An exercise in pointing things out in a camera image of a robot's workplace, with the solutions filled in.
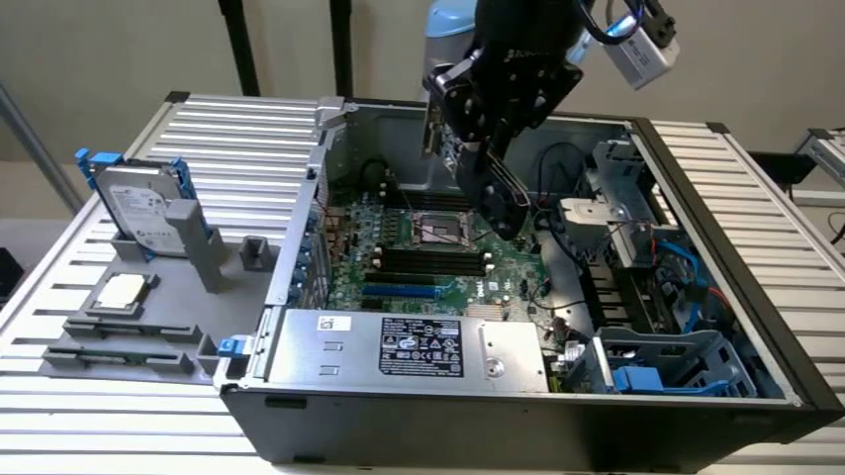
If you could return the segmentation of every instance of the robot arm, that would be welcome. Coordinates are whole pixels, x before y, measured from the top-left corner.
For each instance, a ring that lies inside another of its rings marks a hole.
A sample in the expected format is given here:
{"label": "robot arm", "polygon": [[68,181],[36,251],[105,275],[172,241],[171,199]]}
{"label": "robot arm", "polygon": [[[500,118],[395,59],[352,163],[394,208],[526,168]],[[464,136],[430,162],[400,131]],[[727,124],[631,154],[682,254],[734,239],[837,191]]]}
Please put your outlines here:
{"label": "robot arm", "polygon": [[[631,16],[625,18],[633,24],[614,36],[593,21],[594,0],[479,0],[464,59],[435,67],[423,80],[431,105],[459,142],[450,166],[456,184],[503,239],[519,232],[531,207],[504,166],[504,153],[511,138],[543,123],[581,80],[566,53],[585,29],[599,43],[618,45],[641,32],[646,17],[658,17],[650,13],[665,15],[662,9],[646,8],[659,7],[657,0],[626,1]],[[614,27],[625,28],[621,23]]]}

